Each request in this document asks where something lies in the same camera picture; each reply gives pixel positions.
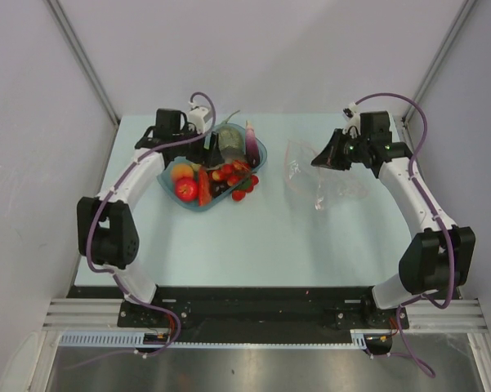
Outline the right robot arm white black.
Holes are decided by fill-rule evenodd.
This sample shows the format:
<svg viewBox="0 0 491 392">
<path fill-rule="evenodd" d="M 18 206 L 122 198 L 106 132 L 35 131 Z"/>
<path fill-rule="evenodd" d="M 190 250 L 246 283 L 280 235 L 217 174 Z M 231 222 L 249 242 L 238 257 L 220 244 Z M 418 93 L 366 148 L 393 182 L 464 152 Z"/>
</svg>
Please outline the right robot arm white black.
<svg viewBox="0 0 491 392">
<path fill-rule="evenodd" d="M 387 188 L 403 215 L 411 243 L 398 272 L 372 289 L 372 300 L 362 304 L 360 317 L 369 327 L 380 327 L 390 309 L 435 292 L 452 295 L 468 279 L 475 249 L 475 233 L 458 225 L 437 203 L 426 186 L 413 153 L 392 139 L 386 111 L 344 111 L 348 121 L 334 130 L 312 166 L 348 171 L 355 163 L 369 169 Z"/>
</svg>

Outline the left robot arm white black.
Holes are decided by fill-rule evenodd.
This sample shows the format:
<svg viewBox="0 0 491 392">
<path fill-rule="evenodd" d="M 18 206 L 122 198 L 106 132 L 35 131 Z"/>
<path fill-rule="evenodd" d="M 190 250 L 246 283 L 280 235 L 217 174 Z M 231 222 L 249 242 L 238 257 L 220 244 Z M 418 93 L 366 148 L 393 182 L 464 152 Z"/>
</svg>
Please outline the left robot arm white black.
<svg viewBox="0 0 491 392">
<path fill-rule="evenodd" d="M 204 160 L 207 136 L 216 143 L 215 109 L 190 104 L 186 113 L 158 109 L 154 125 L 136 142 L 130 163 L 119 178 L 97 196 L 77 204 L 78 248 L 96 274 L 110 275 L 125 298 L 137 303 L 136 317 L 153 327 L 163 320 L 164 307 L 154 300 L 156 284 L 136 260 L 140 238 L 132 210 L 149 185 L 175 158 Z"/>
</svg>

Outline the red cherry tomato bunch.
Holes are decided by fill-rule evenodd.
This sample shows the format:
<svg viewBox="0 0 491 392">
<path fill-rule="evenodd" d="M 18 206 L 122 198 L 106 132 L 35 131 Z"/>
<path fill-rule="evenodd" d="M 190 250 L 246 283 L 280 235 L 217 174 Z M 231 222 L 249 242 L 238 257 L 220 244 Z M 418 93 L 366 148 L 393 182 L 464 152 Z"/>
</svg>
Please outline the red cherry tomato bunch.
<svg viewBox="0 0 491 392">
<path fill-rule="evenodd" d="M 260 182 L 257 174 L 242 160 L 234 160 L 212 169 L 208 176 L 210 187 L 212 182 L 226 182 L 229 189 L 220 197 L 229 195 L 235 202 L 244 200 Z"/>
</svg>

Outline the clear zip top bag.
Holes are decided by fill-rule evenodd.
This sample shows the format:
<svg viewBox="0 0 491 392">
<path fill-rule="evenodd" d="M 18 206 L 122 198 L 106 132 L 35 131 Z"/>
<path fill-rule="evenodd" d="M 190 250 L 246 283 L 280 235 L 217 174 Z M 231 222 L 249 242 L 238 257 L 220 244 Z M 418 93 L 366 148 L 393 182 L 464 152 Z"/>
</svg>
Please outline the clear zip top bag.
<svg viewBox="0 0 491 392">
<path fill-rule="evenodd" d="M 289 140 L 285 149 L 283 175 L 285 185 L 298 201 L 324 211 L 340 203 L 368 197 L 368 189 L 350 171 L 313 167 L 318 152 L 303 141 Z"/>
</svg>

